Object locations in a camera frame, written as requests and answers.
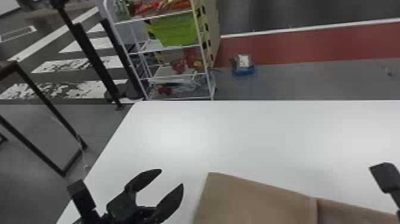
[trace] black metal stand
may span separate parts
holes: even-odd
[[[49,99],[44,96],[40,89],[35,85],[35,83],[30,79],[30,77],[25,73],[24,70],[17,64],[17,62],[7,62],[7,65],[2,68],[2,77],[7,77],[9,74],[17,72],[21,78],[32,88],[35,94],[43,101],[43,103],[49,108],[49,110],[55,115],[58,121],[71,133],[71,135],[80,144],[81,149],[85,150],[88,145],[80,137],[78,133],[73,129],[73,127],[68,123],[68,121],[61,115],[61,113],[54,107]],[[62,177],[66,176],[66,173],[74,164],[74,162],[81,155],[81,151],[78,150],[75,155],[70,159],[65,168],[59,168],[55,163],[53,163],[44,153],[42,153],[35,145],[33,145],[24,135],[22,135],[14,126],[12,126],[4,117],[0,115],[0,124],[3,125],[9,132],[11,132],[19,141],[21,141],[27,148],[29,148],[33,153],[35,153],[40,159],[42,159],[48,166],[50,166],[54,171],[56,171]]]
[[[115,51],[118,54],[118,57],[120,58],[122,65],[125,68],[125,71],[128,75],[128,78],[131,82],[131,85],[128,86],[128,91],[129,93],[127,94],[127,97],[129,99],[140,99],[144,97],[143,91],[140,88],[140,84],[138,79],[135,77],[135,74],[132,71],[132,68],[130,67],[128,58],[126,57],[126,54],[124,53],[124,49],[122,46],[119,44],[117,38],[114,35],[114,32],[111,28],[110,22],[105,18],[100,21],[102,24],[105,32],[108,35],[108,38],[110,39]]]
[[[119,98],[123,98],[125,97],[125,93],[127,90],[127,86],[125,84],[118,84],[116,85],[117,89],[118,89],[118,97]],[[106,91],[104,93],[104,98],[108,101],[108,102],[112,102],[113,101],[113,96],[110,94],[109,91]]]
[[[61,18],[64,20],[64,22],[70,29],[72,35],[75,37],[82,51],[85,53],[88,60],[92,64],[98,76],[100,77],[101,81],[103,82],[104,86],[107,88],[110,97],[117,105],[117,110],[122,110],[124,108],[124,105],[121,104],[120,102],[120,98],[118,97],[120,94],[118,93],[118,89],[115,86],[114,81],[112,80],[110,74],[108,74],[107,69],[105,68],[103,62],[100,59],[100,56],[97,54],[95,48],[93,47],[88,36],[86,35],[82,24],[72,23],[71,19],[69,18],[68,14],[64,9],[65,2],[66,0],[50,0],[50,3],[59,12]]]
[[[6,137],[6,136],[4,136],[2,133],[0,133],[0,145],[3,143],[3,142],[7,142],[8,141],[8,138]]]

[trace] green basket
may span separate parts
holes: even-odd
[[[191,45],[197,40],[192,13],[184,13],[151,21],[152,31],[164,46]]]

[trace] red item on shelf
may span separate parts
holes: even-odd
[[[194,68],[195,62],[198,61],[196,48],[185,48],[183,52],[185,53],[185,61],[187,66],[191,69]]]
[[[190,4],[190,0],[186,0],[183,2],[178,2],[175,5],[173,5],[171,7],[172,10],[183,10],[185,8],[190,8],[191,4]]]
[[[145,5],[141,5],[137,10],[136,10],[136,15],[142,15],[144,13],[147,13],[149,11],[153,11],[156,10],[157,7],[159,6],[159,2],[158,1],[152,1],[150,4],[145,4]]]
[[[186,71],[185,59],[176,59],[171,61],[172,69],[175,70],[176,74],[182,74]]]
[[[162,95],[162,94],[166,94],[166,95],[171,95],[172,94],[172,89],[169,87],[160,87],[158,88],[158,94]]]
[[[143,0],[132,0],[132,3],[136,8],[140,8],[143,5]]]

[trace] white shelf rack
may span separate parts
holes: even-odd
[[[196,5],[202,5],[202,1],[207,0],[190,0],[191,8],[186,10],[170,10],[164,14],[152,13],[147,16],[135,16],[129,20],[118,21],[116,13],[114,11],[114,3],[119,0],[104,0],[104,8],[107,15],[107,19],[110,22],[111,28],[120,42],[127,58],[139,57],[140,63],[134,64],[132,60],[129,60],[130,68],[133,70],[136,78],[139,81],[140,87],[147,100],[184,100],[184,99],[214,99],[215,89],[217,87],[215,77],[208,70],[208,61],[206,60],[204,46],[208,46],[208,41],[205,40],[205,30],[203,29],[204,24],[199,24],[197,13],[201,13],[201,10],[196,10]],[[179,15],[184,13],[192,13],[194,22],[196,25],[197,41],[191,45],[183,46],[164,46],[158,39],[152,39],[148,33],[143,35],[143,29],[135,29],[137,26],[132,26],[134,23],[142,23],[141,27],[145,27],[145,20],[152,20],[156,18],[168,17],[172,15]],[[126,29],[130,30],[130,34],[120,33],[121,29],[117,27],[123,26],[123,31]],[[134,52],[128,52],[125,45],[134,44]],[[159,63],[157,65],[149,65],[146,60],[145,54],[164,52],[164,51],[178,51],[185,48],[197,48],[201,54],[201,61],[204,72],[197,72],[195,69],[190,69],[186,66],[183,74],[176,74],[169,64]],[[157,71],[154,73],[151,69],[153,66],[158,66]],[[143,76],[138,74],[136,68],[143,68]],[[173,86],[171,94],[160,94],[158,88],[163,86]]]

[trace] shelf tier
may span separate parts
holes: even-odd
[[[191,13],[193,10],[187,9],[187,10],[170,10],[168,11],[168,13],[165,14],[157,14],[156,12],[151,13],[148,16],[142,16],[142,15],[137,15],[132,17],[130,20],[125,20],[125,21],[119,21],[116,24],[124,24],[124,23],[134,23],[134,22],[138,22],[138,21],[144,21],[144,20],[151,20],[154,18],[162,18],[162,17],[167,17],[167,16],[171,16],[171,15],[179,15],[179,14],[184,14],[184,13]]]
[[[212,89],[211,92],[215,93],[217,84],[214,78],[210,80],[210,84]],[[151,89],[149,97],[150,100],[177,101],[177,100],[188,100],[188,99],[211,99],[213,95],[210,96],[210,90],[208,89],[207,83],[205,83],[197,89],[187,92],[172,93],[171,95],[165,95],[165,94],[160,95],[156,89]]]
[[[192,45],[181,45],[181,46],[163,46],[159,39],[150,39],[141,46],[139,52],[131,52],[129,55],[138,55],[138,54],[146,54],[158,51],[171,51],[176,49],[183,48],[197,48],[200,47],[200,44],[192,44]]]
[[[181,83],[190,84],[192,79],[197,75],[204,75],[205,73],[198,73],[195,69],[191,69],[185,66],[185,72],[183,74],[176,74],[175,70],[169,65],[161,65],[157,69],[153,77],[143,78],[141,80],[147,80],[149,83],[162,84],[162,83]]]

